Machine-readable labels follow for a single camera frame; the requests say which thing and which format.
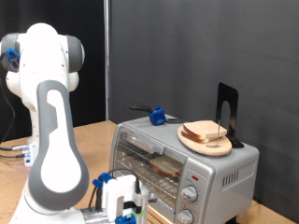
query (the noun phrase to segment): toaster oven door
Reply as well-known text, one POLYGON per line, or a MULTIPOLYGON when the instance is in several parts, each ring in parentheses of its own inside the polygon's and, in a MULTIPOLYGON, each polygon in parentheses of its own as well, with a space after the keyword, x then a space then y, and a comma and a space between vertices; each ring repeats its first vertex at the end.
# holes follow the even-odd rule
MULTIPOLYGON (((186 157, 173 149, 121 126, 113 148, 113 168, 134 170, 142 184, 157 195, 158 202, 151 204, 169 220, 174 221, 179 181, 186 157)), ((113 175, 130 175, 117 171, 113 175)))

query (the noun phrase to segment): toaster oven window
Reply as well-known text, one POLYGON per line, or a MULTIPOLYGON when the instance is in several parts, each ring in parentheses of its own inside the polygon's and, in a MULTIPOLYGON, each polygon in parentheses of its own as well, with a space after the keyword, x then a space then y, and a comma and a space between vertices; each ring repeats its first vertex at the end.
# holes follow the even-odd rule
MULTIPOLYGON (((133 134, 121 132, 116 144, 114 168, 129 168, 134 170, 142 184, 157 194, 158 202, 171 212, 175 212, 176 199, 184 159, 178 161, 167 149, 163 153, 150 150, 150 142, 141 141, 133 134)), ((130 175, 130 172, 117 171, 118 175, 130 175)))

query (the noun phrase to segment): toaster oven handle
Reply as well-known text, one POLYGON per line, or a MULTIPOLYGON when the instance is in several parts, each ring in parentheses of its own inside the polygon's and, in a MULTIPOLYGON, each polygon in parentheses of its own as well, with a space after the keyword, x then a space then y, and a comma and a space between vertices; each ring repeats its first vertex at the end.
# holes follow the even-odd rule
POLYGON ((147 151, 150 154, 157 152, 158 154, 162 155, 164 152, 163 147, 158 147, 156 145, 153 145, 153 144, 147 142, 146 139, 143 139, 142 137, 140 137, 138 135, 131 135, 127 132, 123 132, 123 133, 121 133, 121 138, 126 140, 127 142, 133 144, 134 146, 147 151))
POLYGON ((146 105, 131 105, 130 109, 132 110, 139 110, 139 111, 145 111, 145 112, 154 112, 154 108, 146 106, 146 105))

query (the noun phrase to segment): round wooden board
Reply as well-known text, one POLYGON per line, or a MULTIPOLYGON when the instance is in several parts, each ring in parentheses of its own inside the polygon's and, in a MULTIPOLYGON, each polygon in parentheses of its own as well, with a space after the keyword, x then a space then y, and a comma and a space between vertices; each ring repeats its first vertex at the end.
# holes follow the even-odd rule
POLYGON ((181 131, 183 130, 183 126, 178 128, 178 138, 179 140, 189 149, 196 151, 201 154, 205 154, 208 156, 224 156, 232 151, 232 143, 228 140, 227 137, 219 138, 219 145, 221 147, 207 147, 207 146, 215 146, 217 145, 217 139, 210 141, 208 143, 197 143, 193 140, 185 138, 181 135, 181 131))

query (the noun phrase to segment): toaster oven control panel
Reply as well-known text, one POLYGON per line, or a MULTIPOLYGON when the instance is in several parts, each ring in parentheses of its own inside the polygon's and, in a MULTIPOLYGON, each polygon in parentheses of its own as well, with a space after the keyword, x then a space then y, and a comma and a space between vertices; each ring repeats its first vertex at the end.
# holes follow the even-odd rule
POLYGON ((206 178, 192 169, 188 169, 180 192, 179 210, 176 223, 196 223, 201 208, 201 196, 204 194, 206 178))

